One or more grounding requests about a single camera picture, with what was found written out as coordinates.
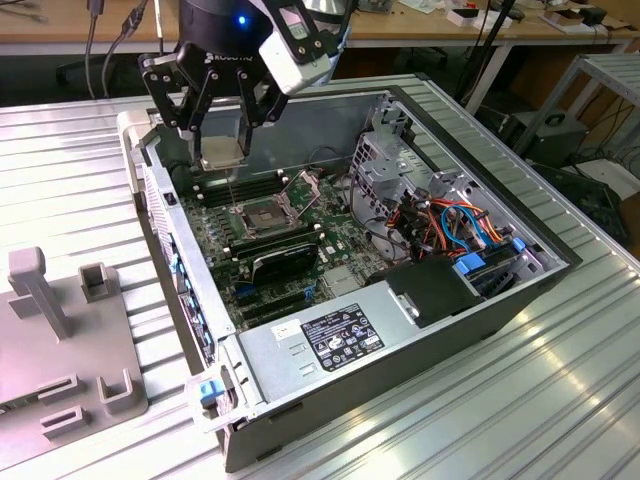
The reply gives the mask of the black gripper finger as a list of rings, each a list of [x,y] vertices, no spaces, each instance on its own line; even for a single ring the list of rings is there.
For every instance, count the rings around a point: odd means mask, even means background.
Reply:
[[[241,107],[237,141],[242,152],[249,154],[253,130],[265,122],[276,122],[284,111],[289,96],[280,90],[270,73],[257,80],[245,70],[239,70],[237,81]]]
[[[191,42],[179,43],[171,54],[141,55],[139,67],[164,124],[188,143],[194,161],[201,160],[201,126],[218,89],[219,69]]]

